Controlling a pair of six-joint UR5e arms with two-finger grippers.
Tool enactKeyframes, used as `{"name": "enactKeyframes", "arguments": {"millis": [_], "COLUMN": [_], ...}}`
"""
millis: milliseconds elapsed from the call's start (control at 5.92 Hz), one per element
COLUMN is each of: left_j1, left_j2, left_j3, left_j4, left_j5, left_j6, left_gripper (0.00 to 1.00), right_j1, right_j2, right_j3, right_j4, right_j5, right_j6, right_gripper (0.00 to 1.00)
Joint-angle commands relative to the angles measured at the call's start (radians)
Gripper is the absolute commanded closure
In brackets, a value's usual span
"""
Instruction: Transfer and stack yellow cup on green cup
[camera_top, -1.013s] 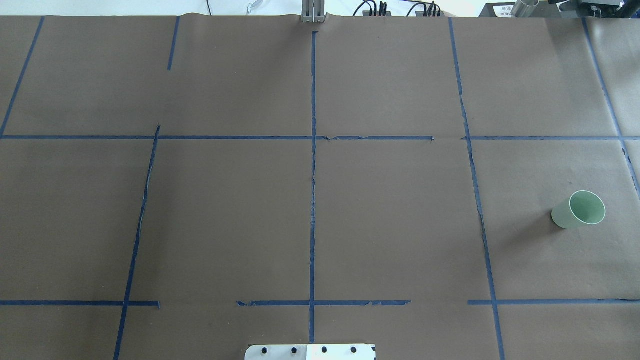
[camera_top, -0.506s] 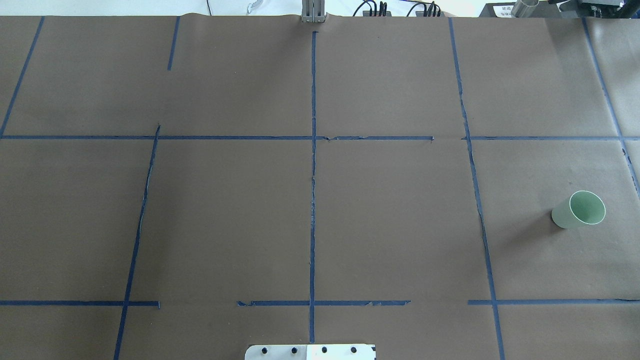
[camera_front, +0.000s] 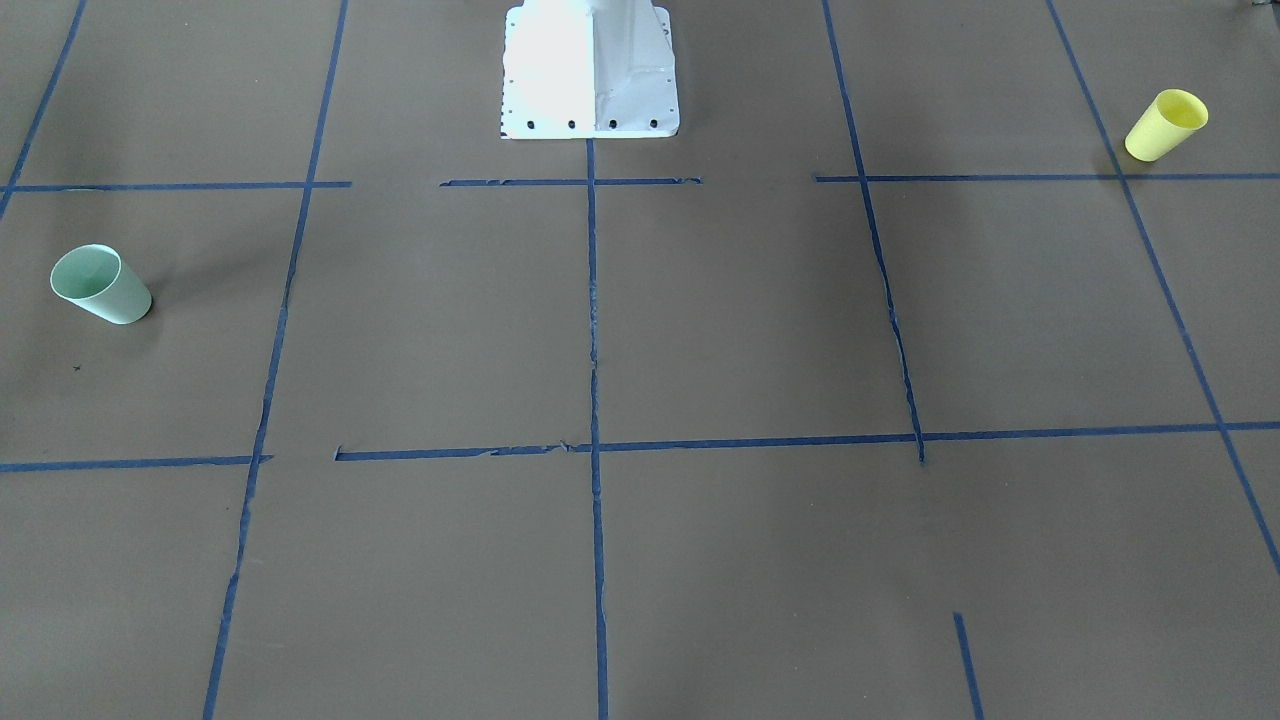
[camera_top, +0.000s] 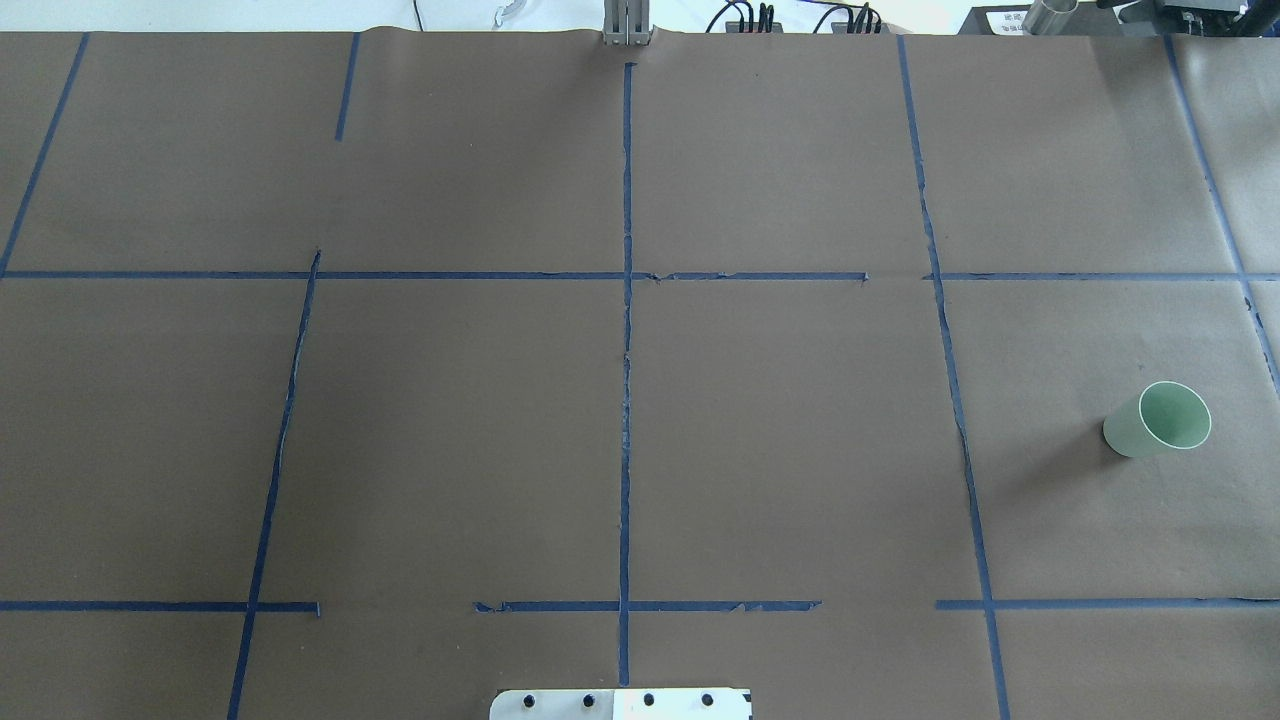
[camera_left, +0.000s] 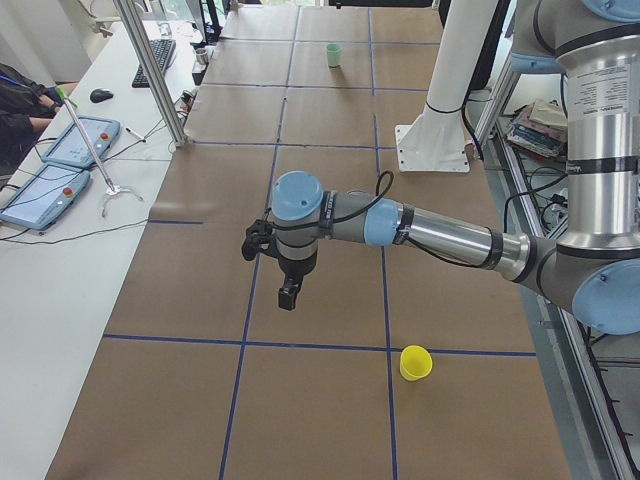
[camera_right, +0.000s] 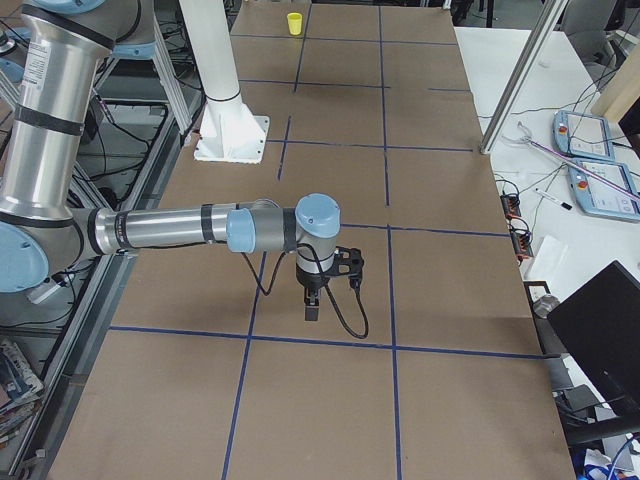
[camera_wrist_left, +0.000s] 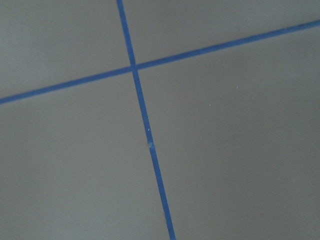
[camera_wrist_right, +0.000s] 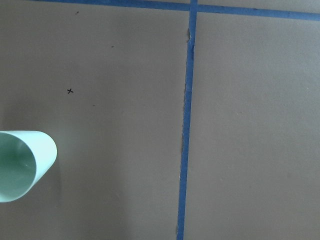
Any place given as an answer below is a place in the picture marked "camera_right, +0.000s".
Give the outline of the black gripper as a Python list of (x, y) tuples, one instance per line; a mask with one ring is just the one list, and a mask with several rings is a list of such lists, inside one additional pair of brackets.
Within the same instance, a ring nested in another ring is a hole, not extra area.
[(320, 290), (329, 282), (326, 274), (310, 273), (296, 266), (296, 279), (304, 290), (304, 319), (306, 321), (317, 321), (319, 318)]

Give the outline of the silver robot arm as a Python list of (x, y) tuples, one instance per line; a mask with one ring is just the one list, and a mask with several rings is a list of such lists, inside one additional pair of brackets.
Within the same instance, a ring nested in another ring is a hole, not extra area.
[(79, 261), (144, 248), (223, 244), (233, 252), (296, 257), (305, 316), (341, 276), (340, 208), (312, 193), (295, 207), (270, 200), (189, 209), (72, 209), (67, 192), (96, 70), (120, 45), (153, 42), (149, 1), (28, 1), (31, 30), (1, 181), (1, 289), (23, 291)]

